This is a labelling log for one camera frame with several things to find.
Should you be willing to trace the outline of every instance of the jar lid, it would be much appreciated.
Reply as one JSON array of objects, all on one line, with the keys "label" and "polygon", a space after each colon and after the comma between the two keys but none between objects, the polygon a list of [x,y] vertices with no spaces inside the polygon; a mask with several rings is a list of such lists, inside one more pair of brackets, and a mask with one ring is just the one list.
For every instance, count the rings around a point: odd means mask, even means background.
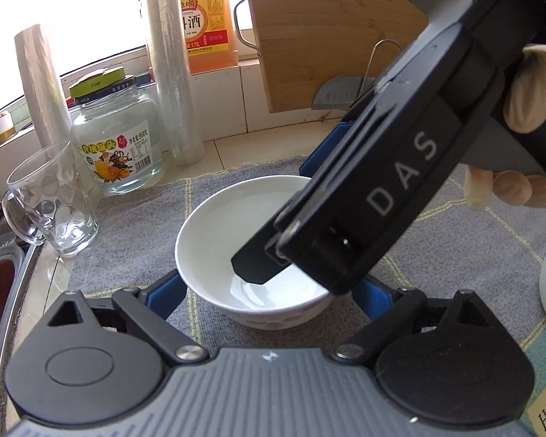
[{"label": "jar lid", "polygon": [[77,97],[74,100],[77,105],[83,105],[85,103],[92,102],[93,100],[107,97],[108,95],[114,94],[115,92],[119,92],[120,90],[124,90],[134,85],[135,85],[135,77],[133,75],[128,75],[125,78],[118,80],[117,82],[114,82],[113,84],[108,85],[107,87],[97,90],[96,92],[92,92],[90,94]]},{"label": "jar lid", "polygon": [[99,69],[84,75],[68,88],[68,94],[77,99],[93,92],[97,92],[111,84],[119,82],[126,77],[123,66]]}]

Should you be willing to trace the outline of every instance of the wooden cutting board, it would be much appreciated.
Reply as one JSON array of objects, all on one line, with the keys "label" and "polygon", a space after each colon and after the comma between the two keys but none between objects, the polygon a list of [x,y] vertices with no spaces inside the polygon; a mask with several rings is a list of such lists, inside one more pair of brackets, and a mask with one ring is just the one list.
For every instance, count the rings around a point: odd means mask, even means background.
[{"label": "wooden cutting board", "polygon": [[[312,106],[317,90],[338,75],[363,75],[374,44],[406,47],[427,18],[408,0],[249,0],[271,113]],[[399,50],[381,46],[371,75]]]}]

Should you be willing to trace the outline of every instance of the clear drinking glass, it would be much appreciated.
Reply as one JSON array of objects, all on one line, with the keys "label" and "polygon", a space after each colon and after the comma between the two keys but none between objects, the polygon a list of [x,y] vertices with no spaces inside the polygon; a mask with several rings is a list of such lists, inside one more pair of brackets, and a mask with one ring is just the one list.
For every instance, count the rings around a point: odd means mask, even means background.
[{"label": "clear drinking glass", "polygon": [[[21,239],[33,245],[48,240],[63,256],[83,250],[99,229],[75,162],[70,141],[42,149],[10,174],[2,200],[6,221]],[[28,233],[24,220],[16,218],[12,201],[24,208],[42,234]]]}]

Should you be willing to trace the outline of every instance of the countertop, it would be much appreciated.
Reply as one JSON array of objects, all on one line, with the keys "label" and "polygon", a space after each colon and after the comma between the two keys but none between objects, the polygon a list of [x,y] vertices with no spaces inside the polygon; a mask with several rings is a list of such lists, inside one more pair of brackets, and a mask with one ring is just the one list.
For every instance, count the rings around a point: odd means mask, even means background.
[{"label": "countertop", "polygon": [[[310,154],[338,121],[332,119],[302,123],[207,141],[204,143],[206,156],[191,166],[176,166],[171,154],[163,153],[164,173],[156,185],[170,184],[179,179],[193,178],[209,172],[219,172],[241,164]],[[73,262],[73,258],[61,258],[49,243],[42,247],[24,298],[15,335],[15,351],[44,312],[67,289]],[[11,429],[18,421],[16,410],[9,400],[6,412],[7,429]]]}]

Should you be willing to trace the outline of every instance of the jar label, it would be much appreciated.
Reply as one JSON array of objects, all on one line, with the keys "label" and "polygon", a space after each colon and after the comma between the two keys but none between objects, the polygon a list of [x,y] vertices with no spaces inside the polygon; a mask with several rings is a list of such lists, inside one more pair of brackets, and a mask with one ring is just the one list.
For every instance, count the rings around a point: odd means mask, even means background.
[{"label": "jar label", "polygon": [[123,181],[152,167],[152,143],[148,122],[111,138],[79,146],[96,181]]},{"label": "jar label", "polygon": [[181,6],[189,56],[229,49],[225,0],[181,0]]}]

